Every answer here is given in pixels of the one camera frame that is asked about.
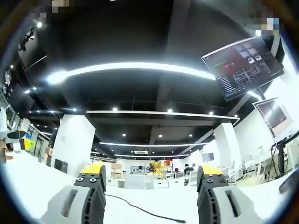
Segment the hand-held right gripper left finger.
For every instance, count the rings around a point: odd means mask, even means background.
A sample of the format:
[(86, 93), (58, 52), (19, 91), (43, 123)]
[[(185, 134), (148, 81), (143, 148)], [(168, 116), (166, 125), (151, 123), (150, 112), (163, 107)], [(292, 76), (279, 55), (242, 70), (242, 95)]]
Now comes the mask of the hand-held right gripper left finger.
[(106, 206), (106, 167), (98, 163), (79, 173), (48, 202), (42, 224), (102, 224)]

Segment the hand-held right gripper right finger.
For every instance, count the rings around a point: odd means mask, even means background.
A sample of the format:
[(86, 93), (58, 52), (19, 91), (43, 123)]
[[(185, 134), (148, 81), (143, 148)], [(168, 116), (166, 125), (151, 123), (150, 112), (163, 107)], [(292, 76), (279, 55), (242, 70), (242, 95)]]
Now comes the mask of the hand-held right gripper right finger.
[(253, 202), (229, 185), (217, 168), (203, 164), (197, 170), (197, 207), (200, 224), (261, 224)]

